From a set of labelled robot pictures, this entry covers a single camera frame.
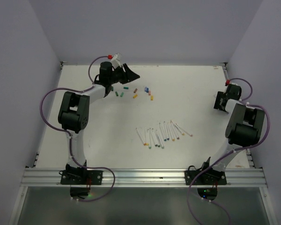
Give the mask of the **brown capped marker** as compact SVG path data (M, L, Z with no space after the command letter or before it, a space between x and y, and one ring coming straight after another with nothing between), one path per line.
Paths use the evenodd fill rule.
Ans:
M171 124L171 128L172 128L173 135L175 136L175 138L176 138L177 140L179 140L180 137L179 137L179 135L178 135L178 133L177 133L177 130L176 130L176 127L175 127L174 123L171 121L170 124Z

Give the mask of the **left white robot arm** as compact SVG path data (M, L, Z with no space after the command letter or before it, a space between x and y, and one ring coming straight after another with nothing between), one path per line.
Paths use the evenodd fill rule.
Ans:
M58 114L58 123L67 134L69 158L66 168L76 168L71 178L77 184L87 181L87 160L84 154L84 129L89 122L89 106L111 92L116 83L126 84L139 79L127 64L115 66L105 61L100 64L99 74L95 76L94 84L87 90L66 89Z

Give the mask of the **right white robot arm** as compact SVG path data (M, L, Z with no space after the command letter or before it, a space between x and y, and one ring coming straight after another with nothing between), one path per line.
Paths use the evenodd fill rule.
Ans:
M216 174L224 172L240 151L258 145L264 120L267 118L265 109L242 101L241 86L229 82L226 82L225 86L225 91L217 93L214 103L214 109L229 116L225 141L222 147L202 164L199 178L205 184L210 184L215 180Z

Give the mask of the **green marker pen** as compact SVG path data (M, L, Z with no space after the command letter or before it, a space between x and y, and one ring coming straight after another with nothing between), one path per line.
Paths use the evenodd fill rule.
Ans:
M149 129L147 129L147 135L148 135L148 148L151 149L152 145L151 145L151 134Z

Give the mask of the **teal marker pen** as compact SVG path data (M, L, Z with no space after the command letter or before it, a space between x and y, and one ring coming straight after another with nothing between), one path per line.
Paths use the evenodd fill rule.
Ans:
M154 146L155 146L155 147L158 147L158 142L157 142L157 140L156 140L156 136L155 136L155 134L154 134L153 129L150 128L149 130L150 130L150 134L151 134L151 138L152 138L152 140L153 140Z

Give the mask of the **blue capped marker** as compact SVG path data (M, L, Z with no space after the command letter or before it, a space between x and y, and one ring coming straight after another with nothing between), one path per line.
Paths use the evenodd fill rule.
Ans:
M168 141L168 140L170 139L170 137L169 137L169 132L168 132L168 127L167 127L167 124L166 124L165 121L163 122L163 124L164 124L165 136L166 136L166 139L167 139L167 141Z

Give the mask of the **light orange capped marker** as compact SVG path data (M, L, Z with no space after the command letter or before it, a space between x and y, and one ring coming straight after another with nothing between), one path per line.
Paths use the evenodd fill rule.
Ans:
M179 127L184 131L185 135L188 135L190 137L193 137L193 134L191 134L190 132L186 131L184 128L182 128L180 125Z

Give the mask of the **yellow marker pen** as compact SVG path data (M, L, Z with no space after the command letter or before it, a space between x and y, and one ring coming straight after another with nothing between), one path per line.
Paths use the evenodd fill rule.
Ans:
M149 143L148 143L148 129L147 129L147 127L145 127L144 133L145 133L145 144L146 144L146 146L149 146Z
M175 136L173 134L171 125L169 123L167 123L167 125L168 125L168 128L169 128L170 138L171 138L172 141L175 141Z

